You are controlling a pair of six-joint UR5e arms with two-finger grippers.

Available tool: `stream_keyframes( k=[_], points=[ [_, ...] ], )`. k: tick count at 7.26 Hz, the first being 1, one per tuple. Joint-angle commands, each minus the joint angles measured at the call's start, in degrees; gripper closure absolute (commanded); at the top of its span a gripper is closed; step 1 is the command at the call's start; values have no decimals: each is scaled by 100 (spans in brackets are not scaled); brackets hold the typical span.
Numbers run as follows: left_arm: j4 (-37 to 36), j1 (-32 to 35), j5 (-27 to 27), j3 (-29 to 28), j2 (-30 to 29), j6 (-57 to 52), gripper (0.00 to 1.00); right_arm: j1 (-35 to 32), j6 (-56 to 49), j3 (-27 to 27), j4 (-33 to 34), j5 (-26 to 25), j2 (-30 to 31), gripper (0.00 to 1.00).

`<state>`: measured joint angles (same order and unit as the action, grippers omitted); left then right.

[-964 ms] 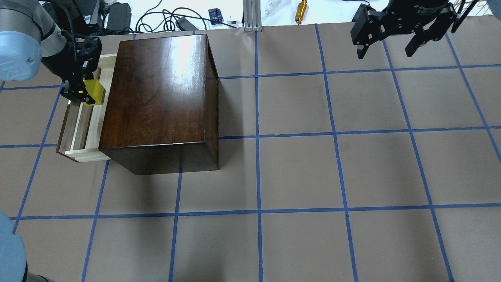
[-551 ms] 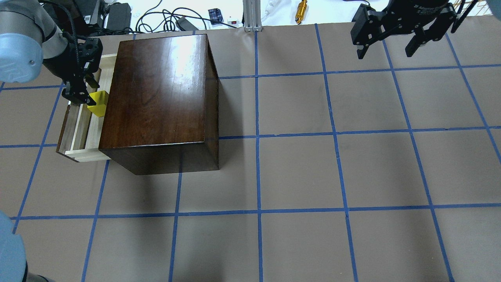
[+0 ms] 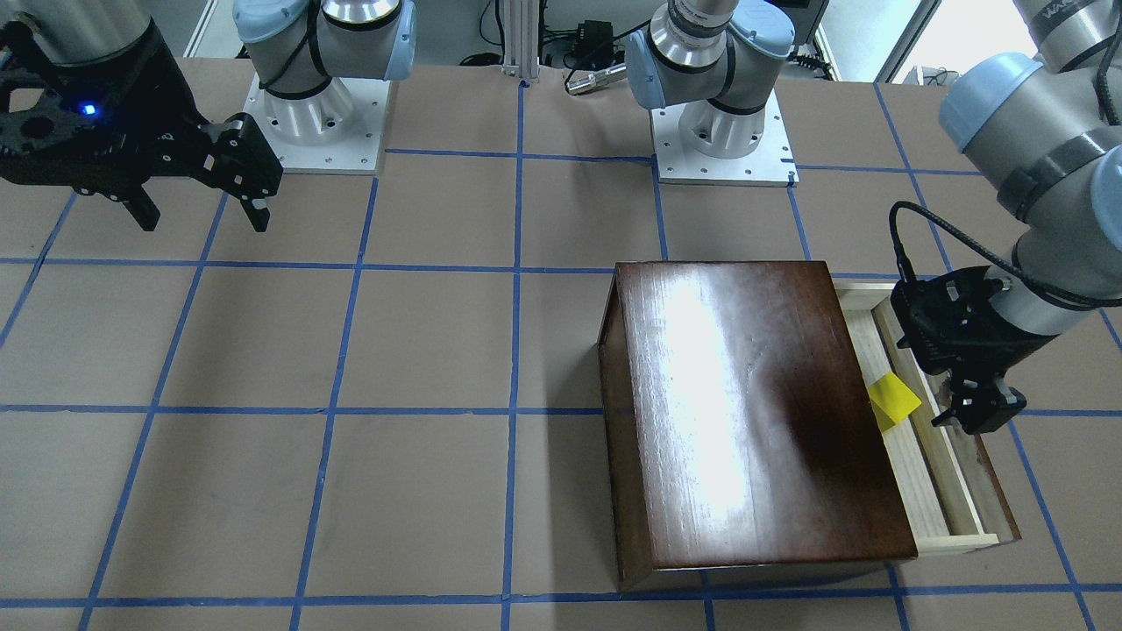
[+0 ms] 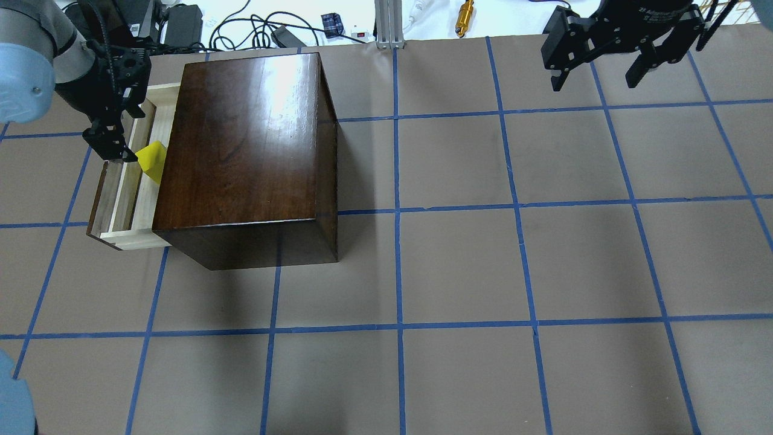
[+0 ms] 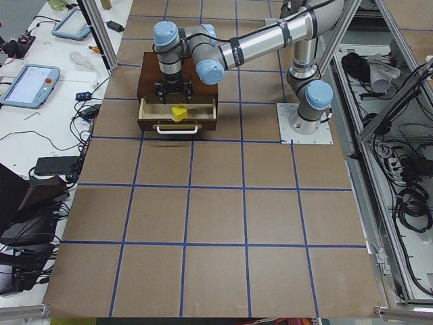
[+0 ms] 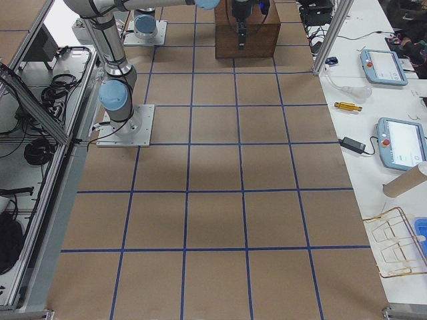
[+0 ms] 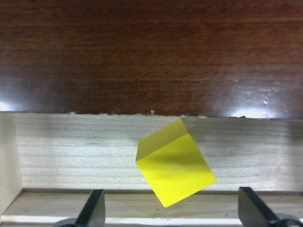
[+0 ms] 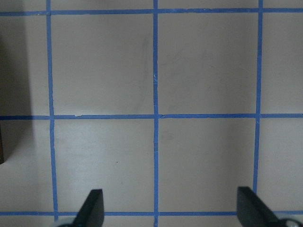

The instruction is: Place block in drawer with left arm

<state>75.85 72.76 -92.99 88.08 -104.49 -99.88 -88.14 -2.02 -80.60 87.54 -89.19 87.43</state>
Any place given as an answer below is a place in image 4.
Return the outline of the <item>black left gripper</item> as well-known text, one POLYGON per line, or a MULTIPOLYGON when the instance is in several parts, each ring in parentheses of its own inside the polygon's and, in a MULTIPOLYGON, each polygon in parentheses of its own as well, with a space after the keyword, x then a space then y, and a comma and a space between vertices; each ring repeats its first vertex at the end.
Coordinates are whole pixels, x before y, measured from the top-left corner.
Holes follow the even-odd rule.
POLYGON ((94 63, 85 75, 61 83, 60 96, 70 107, 86 115, 91 126, 82 138, 104 161, 138 161, 124 136, 123 113, 133 119, 146 117, 143 109, 152 68, 146 48, 94 46, 94 63))

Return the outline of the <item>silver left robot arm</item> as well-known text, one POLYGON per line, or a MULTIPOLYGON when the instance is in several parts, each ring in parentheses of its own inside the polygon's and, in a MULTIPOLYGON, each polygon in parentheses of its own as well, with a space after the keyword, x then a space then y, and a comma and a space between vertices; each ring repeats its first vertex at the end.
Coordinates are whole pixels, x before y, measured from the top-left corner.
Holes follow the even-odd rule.
POLYGON ((2 2, 2 123, 42 118, 58 94, 88 117, 83 140, 103 160, 134 163, 122 116, 146 116, 149 42, 132 35, 116 2, 78 5, 91 37, 53 1, 2 2))

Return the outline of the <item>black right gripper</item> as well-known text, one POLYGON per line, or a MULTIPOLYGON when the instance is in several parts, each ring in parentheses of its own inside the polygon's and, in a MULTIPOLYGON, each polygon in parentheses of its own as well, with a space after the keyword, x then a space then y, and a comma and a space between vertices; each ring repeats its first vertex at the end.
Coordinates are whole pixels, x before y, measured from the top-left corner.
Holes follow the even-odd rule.
POLYGON ((580 64, 638 52, 626 72, 627 87, 633 89, 661 64, 682 60, 690 47, 703 50, 708 22, 692 1, 602 1, 587 18, 557 6, 543 33, 547 38, 540 51, 554 92, 580 64))

